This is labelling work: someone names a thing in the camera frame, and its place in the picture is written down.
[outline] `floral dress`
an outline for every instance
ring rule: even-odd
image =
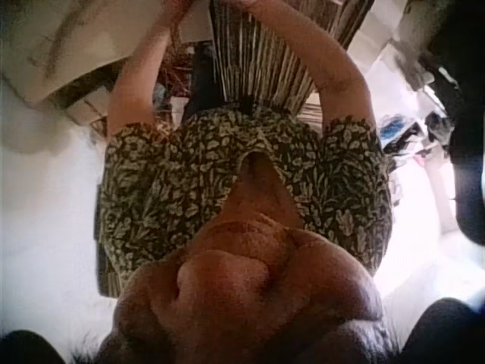
[[[368,123],[335,120],[322,136],[267,108],[248,115],[226,106],[199,113],[168,138],[132,124],[110,142],[100,243],[117,276],[111,295],[142,264],[190,243],[221,211],[251,152],[272,161],[305,229],[376,271],[392,216],[385,156]]]

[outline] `white wall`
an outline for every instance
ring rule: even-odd
[[[29,329],[65,358],[111,325],[92,238],[102,154],[86,128],[28,109],[2,82],[2,333]]]

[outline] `raised arm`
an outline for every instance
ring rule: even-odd
[[[167,0],[155,24],[124,65],[108,106],[108,137],[132,123],[155,124],[152,93],[170,42],[171,29],[182,20],[192,0]]]
[[[282,0],[228,0],[285,39],[308,68],[318,92],[323,124],[348,115],[375,125],[363,75],[337,41]]]

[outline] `person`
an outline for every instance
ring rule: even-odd
[[[386,362],[396,345],[372,274],[392,216],[365,79],[282,0],[227,3],[307,67],[322,133],[247,98],[157,133],[152,90],[191,5],[167,0],[108,108],[100,241],[122,292],[97,360]]]

